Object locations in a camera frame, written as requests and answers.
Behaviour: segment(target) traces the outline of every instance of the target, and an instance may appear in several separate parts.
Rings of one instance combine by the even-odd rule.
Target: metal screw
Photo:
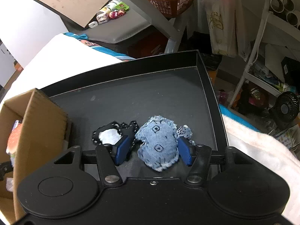
[[[189,181],[190,183],[193,183],[193,184],[200,183],[201,180],[202,180],[202,178],[197,175],[191,175],[191,176],[187,177],[187,181]]]
[[[118,182],[120,178],[116,175],[108,175],[105,177],[105,181],[108,183],[115,183]]]
[[[150,181],[150,184],[151,185],[158,185],[158,182],[157,181]]]

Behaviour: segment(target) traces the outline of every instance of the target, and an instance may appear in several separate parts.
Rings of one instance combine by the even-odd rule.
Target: denim fabric scrap
[[[135,135],[136,140],[142,141],[138,156],[147,166],[161,172],[178,161],[177,139],[181,136],[188,140],[192,136],[187,125],[177,129],[174,121],[153,116]]]

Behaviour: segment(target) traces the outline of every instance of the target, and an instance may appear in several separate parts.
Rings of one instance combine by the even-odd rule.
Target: white power adapter
[[[96,22],[96,21],[90,22],[90,23],[88,24],[88,26],[89,26],[90,28],[94,28],[94,27],[96,27],[97,25],[98,25],[98,22]]]

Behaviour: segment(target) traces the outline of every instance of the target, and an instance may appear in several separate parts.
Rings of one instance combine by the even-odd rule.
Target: white cable
[[[265,32],[265,29],[266,29],[266,26],[267,26],[268,17],[269,17],[270,14],[271,14],[271,12],[269,12],[268,15],[267,15],[267,17],[265,18],[265,25],[264,25],[263,30],[262,30],[262,36],[261,36],[261,38],[260,38],[260,40],[259,40],[259,44],[258,44],[258,47],[257,47],[256,59],[253,61],[252,64],[254,64],[254,63],[256,62],[256,60],[258,59],[258,51],[259,51],[259,49],[260,49],[260,43],[261,43],[261,41],[262,41],[262,39],[263,39],[263,34],[264,34],[264,32]]]

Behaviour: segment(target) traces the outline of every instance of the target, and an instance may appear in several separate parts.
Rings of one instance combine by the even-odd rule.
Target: cloth
[[[121,139],[116,129],[108,129],[99,134],[99,140],[104,144],[115,145]]]
[[[230,146],[260,162],[289,185],[290,197],[282,215],[293,224],[300,224],[300,161],[272,136],[256,132],[222,115]]]
[[[94,50],[97,50],[99,52],[103,52],[105,54],[114,56],[115,58],[118,58],[122,61],[135,59],[135,58],[129,57],[125,54],[114,52],[113,50],[110,50],[110,49],[105,48],[103,46],[100,46],[96,43],[88,41],[89,38],[86,34],[77,35],[77,34],[74,34],[74,33],[71,33],[71,32],[67,32],[67,33],[64,33],[64,35],[73,37],[73,38],[79,40],[81,43],[93,48]]]
[[[136,121],[129,124],[114,121],[100,128],[97,128],[92,134],[92,141],[95,145],[111,144],[115,145],[124,135],[129,136],[134,145],[135,134],[139,130]]]
[[[242,119],[241,117],[233,114],[231,111],[229,111],[226,107],[224,107],[223,105],[219,104],[220,107],[220,111],[221,114],[233,119],[234,121],[237,121],[238,123],[246,126],[249,129],[252,129],[256,132],[260,132],[257,128],[253,127],[250,123],[248,123],[247,121],[245,121],[244,119]]]
[[[142,141],[138,157],[144,163],[161,172],[178,161],[177,139],[190,139],[192,132],[187,125],[177,129],[177,125],[162,116],[153,116],[136,133],[136,140]]]

